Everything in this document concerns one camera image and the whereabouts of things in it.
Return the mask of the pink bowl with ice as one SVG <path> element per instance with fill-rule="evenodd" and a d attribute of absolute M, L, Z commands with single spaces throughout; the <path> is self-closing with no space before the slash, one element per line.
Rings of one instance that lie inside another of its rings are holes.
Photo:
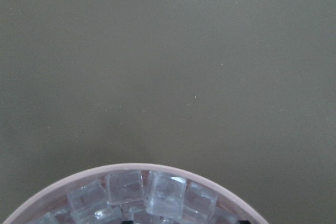
<path fill-rule="evenodd" d="M 141 170 L 144 172 L 144 178 L 147 177 L 147 173 L 150 170 L 185 177 L 189 181 L 194 181 L 216 191 L 219 194 L 218 205 L 230 212 L 238 214 L 243 220 L 248 220 L 250 223 L 268 222 L 260 213 L 233 192 L 198 174 L 165 165 L 124 163 L 99 166 L 65 177 L 30 197 L 9 215 L 3 223 L 27 223 L 64 204 L 67 201 L 67 192 L 95 179 L 103 178 L 109 173 L 126 170 Z"/>

